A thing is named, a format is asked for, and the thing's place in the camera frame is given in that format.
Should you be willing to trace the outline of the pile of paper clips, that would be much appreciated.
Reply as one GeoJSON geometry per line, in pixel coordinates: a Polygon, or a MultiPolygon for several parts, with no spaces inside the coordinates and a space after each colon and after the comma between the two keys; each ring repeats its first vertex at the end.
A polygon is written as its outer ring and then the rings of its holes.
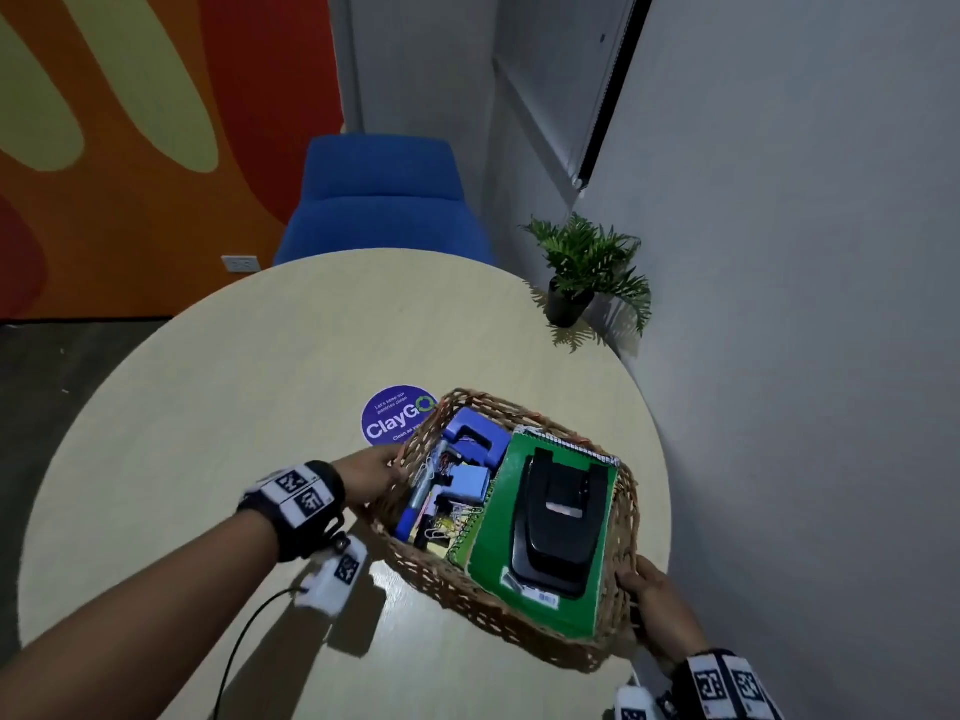
{"type": "Polygon", "coordinates": [[[420,520],[414,545],[438,556],[445,556],[461,533],[458,519],[451,515],[429,515],[420,520]]]}

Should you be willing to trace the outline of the black marker wristband left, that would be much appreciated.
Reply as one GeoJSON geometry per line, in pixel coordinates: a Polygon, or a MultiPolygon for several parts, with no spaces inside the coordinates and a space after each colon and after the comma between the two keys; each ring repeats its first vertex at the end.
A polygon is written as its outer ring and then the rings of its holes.
{"type": "Polygon", "coordinates": [[[336,468],[309,460],[270,473],[245,491],[237,513],[252,511],[270,523],[278,562],[309,559],[337,541],[344,524],[346,490],[336,468]]]}

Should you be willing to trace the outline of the blue fabric chair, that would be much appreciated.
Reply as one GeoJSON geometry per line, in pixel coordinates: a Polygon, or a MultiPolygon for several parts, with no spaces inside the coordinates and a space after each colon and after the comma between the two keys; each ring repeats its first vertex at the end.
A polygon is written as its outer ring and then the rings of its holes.
{"type": "Polygon", "coordinates": [[[370,249],[405,249],[496,265],[445,140],[391,134],[314,138],[300,200],[272,265],[370,249]]]}

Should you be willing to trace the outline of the blue marker pen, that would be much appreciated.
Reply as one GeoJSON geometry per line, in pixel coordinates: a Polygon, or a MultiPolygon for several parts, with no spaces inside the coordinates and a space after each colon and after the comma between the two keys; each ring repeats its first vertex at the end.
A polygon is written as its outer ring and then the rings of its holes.
{"type": "Polygon", "coordinates": [[[411,535],[414,533],[417,521],[432,489],[434,477],[438,471],[438,463],[443,453],[448,449],[448,445],[449,441],[444,437],[441,438],[415,474],[412,496],[393,532],[393,536],[404,544],[410,541],[411,535]]]}

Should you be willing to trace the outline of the black plant pot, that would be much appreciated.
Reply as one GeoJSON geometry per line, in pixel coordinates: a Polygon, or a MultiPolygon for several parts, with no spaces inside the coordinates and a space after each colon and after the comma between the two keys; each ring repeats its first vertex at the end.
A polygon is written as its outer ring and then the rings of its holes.
{"type": "Polygon", "coordinates": [[[561,289],[557,276],[549,282],[544,306],[546,319],[551,326],[568,329],[577,324],[594,301],[592,289],[561,289]]]}

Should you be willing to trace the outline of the black marker wristband right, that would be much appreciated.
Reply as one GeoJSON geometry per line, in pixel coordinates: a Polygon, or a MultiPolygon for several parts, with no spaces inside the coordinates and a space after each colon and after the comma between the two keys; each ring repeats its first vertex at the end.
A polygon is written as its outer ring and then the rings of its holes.
{"type": "Polygon", "coordinates": [[[750,662],[723,649],[681,661],[660,704],[669,720],[785,720],[750,662]]]}

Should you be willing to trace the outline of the round purple sticker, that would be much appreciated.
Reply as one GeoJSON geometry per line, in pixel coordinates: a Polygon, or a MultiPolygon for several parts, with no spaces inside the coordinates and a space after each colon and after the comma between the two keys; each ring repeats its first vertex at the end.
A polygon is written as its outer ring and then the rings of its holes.
{"type": "Polygon", "coordinates": [[[362,410],[363,436],[372,447],[402,445],[432,415],[437,404],[438,399],[420,386],[381,389],[362,410]]]}

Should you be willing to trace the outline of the brown wicker basket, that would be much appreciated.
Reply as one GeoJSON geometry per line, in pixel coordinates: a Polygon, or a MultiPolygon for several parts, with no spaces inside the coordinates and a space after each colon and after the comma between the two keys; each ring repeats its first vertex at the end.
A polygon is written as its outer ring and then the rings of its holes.
{"type": "Polygon", "coordinates": [[[400,464],[408,473],[407,483],[394,486],[386,496],[368,507],[357,508],[360,522],[374,532],[386,550],[388,565],[412,588],[436,600],[443,608],[497,634],[546,663],[583,673],[595,672],[614,654],[626,653],[626,642],[634,629],[633,609],[626,592],[618,585],[616,569],[623,563],[636,566],[642,513],[638,486],[630,466],[600,444],[558,423],[551,417],[486,393],[456,387],[438,399],[424,423],[414,428],[400,452],[400,464]],[[605,555],[599,570],[598,605],[591,620],[591,632],[572,636],[554,628],[534,608],[512,606],[496,593],[487,591],[465,566],[448,557],[439,557],[392,536],[402,517],[402,500],[413,496],[413,480],[441,439],[443,429],[467,408],[500,426],[532,428],[534,432],[565,442],[611,460],[614,470],[612,505],[608,511],[605,555]]]}

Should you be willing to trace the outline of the light blue staple remover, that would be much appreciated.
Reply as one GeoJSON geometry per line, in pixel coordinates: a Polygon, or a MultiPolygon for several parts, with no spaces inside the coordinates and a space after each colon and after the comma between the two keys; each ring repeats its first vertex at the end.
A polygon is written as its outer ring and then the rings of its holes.
{"type": "Polygon", "coordinates": [[[455,464],[449,471],[445,495],[452,502],[481,506],[486,500],[490,480],[491,471],[485,466],[455,464]]]}

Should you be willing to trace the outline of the person's right hand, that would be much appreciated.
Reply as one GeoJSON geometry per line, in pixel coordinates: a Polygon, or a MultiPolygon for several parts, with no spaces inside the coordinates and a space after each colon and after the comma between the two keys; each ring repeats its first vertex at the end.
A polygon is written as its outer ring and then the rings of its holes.
{"type": "Polygon", "coordinates": [[[622,563],[618,569],[633,569],[654,577],[654,588],[645,601],[633,603],[642,626],[640,643],[654,657],[666,677],[671,677],[688,659],[713,648],[693,609],[667,574],[651,560],[637,556],[634,561],[622,563]]]}

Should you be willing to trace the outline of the black marker wristband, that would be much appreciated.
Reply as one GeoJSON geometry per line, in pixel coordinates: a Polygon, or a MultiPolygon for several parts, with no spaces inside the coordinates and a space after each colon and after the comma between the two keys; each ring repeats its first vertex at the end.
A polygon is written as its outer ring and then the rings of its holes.
{"type": "Polygon", "coordinates": [[[346,490],[336,468],[309,460],[270,473],[245,491],[237,513],[252,511],[270,523],[278,562],[309,559],[337,541],[344,524],[346,490]]]}
{"type": "Polygon", "coordinates": [[[723,649],[681,661],[660,704],[669,720],[785,720],[750,662],[723,649]]]}

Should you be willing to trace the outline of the person's left forearm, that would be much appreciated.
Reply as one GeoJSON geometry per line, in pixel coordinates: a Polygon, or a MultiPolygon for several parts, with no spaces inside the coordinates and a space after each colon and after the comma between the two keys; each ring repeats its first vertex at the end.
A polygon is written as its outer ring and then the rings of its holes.
{"type": "Polygon", "coordinates": [[[0,670],[0,720],[157,720],[278,564],[242,510],[45,631],[0,670]]]}

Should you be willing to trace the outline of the person's left hand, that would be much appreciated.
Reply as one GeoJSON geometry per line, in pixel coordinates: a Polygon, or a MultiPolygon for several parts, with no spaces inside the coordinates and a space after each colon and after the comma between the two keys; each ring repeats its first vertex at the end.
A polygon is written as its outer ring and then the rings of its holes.
{"type": "Polygon", "coordinates": [[[346,508],[367,506],[384,496],[394,485],[406,480],[404,472],[377,469],[371,464],[369,448],[330,463],[342,480],[346,508]]]}

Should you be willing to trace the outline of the green fern plant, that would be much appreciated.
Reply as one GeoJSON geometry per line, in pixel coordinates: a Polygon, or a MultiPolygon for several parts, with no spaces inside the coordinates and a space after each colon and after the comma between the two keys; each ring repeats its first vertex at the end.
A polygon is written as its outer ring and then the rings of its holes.
{"type": "Polygon", "coordinates": [[[633,313],[635,328],[643,334],[652,315],[652,290],[639,274],[634,259],[642,247],[639,238],[594,224],[571,213],[563,224],[531,217],[520,229],[530,234],[563,290],[593,290],[623,303],[633,313]]]}

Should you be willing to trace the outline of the black hole punch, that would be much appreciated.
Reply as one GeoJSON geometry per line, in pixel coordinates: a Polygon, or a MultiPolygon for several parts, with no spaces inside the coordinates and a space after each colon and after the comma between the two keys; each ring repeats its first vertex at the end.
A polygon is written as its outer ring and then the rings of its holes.
{"type": "Polygon", "coordinates": [[[610,468],[558,461],[536,447],[524,461],[511,522],[510,572],[522,585],[580,599],[606,525],[610,468]]]}

